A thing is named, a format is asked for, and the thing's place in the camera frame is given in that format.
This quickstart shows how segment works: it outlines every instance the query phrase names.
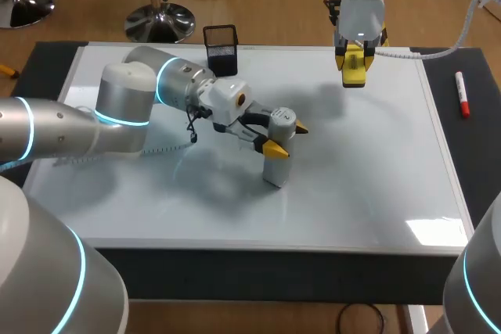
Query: white tabletop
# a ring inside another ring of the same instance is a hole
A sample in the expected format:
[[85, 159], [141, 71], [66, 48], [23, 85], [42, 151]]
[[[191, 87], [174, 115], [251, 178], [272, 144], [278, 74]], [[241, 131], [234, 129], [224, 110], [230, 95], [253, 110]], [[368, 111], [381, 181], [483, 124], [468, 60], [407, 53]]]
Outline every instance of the white tabletop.
[[[61, 100], [93, 108], [104, 66], [131, 49], [83, 48]], [[162, 49], [206, 65], [203, 46]], [[259, 102], [310, 130], [283, 189], [261, 179], [261, 155], [198, 120], [199, 142], [179, 152], [39, 161], [26, 192], [96, 247], [461, 251], [472, 227], [421, 62], [377, 57], [366, 87], [345, 89], [333, 48], [244, 46], [238, 60]], [[145, 147], [188, 141], [186, 114], [155, 106]]]

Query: cable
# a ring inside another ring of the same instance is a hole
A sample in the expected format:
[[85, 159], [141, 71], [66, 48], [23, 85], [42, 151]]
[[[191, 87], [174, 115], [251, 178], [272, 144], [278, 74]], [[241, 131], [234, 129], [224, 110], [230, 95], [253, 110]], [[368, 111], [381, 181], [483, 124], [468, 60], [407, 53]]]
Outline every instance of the cable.
[[[470, 6], [468, 7], [466, 19], [464, 20], [463, 30], [461, 31], [460, 38], [457, 40], [457, 42], [454, 44], [453, 47], [451, 47], [445, 51], [442, 51], [442, 52], [437, 52], [435, 54], [428, 54], [428, 55], [421, 55], [418, 52], [411, 52], [410, 54], [400, 54], [397, 52], [383, 52], [383, 51], [379, 51], [379, 50], [376, 50], [376, 55], [385, 56], [387, 58], [428, 60], [428, 59], [442, 58], [444, 56], [452, 54], [459, 47], [461, 47], [461, 45], [464, 43], [464, 40], [466, 39], [468, 31], [470, 29], [471, 21], [473, 19], [473, 14], [474, 14], [475, 9], [477, 8], [477, 5], [480, 1], [484, 1], [484, 0], [471, 0]], [[501, 5], [501, 0], [493, 0], [493, 1]], [[358, 47], [363, 48], [363, 44], [360, 43], [359, 41], [355, 41], [355, 44]]]
[[30, 163], [30, 162], [32, 162], [32, 161], [31, 160], [15, 160], [13, 162], [4, 163], [3, 165], [0, 165], [0, 174], [4, 171], [10, 170], [11, 168], [23, 166], [24, 164]]
[[351, 304], [346, 304], [344, 307], [342, 307], [341, 310], [339, 311], [339, 314], [337, 315], [337, 318], [336, 318], [336, 334], [343, 334], [341, 332], [341, 319], [343, 317], [343, 313], [349, 307], [352, 307], [354, 305], [364, 305], [366, 307], [371, 308], [376, 313], [377, 317], [379, 318], [380, 327], [379, 327], [378, 334], [383, 334], [384, 333], [384, 316], [381, 313], [381, 311], [374, 304], [366, 304], [366, 303], [364, 303], [364, 304], [355, 304], [355, 303], [351, 303]]

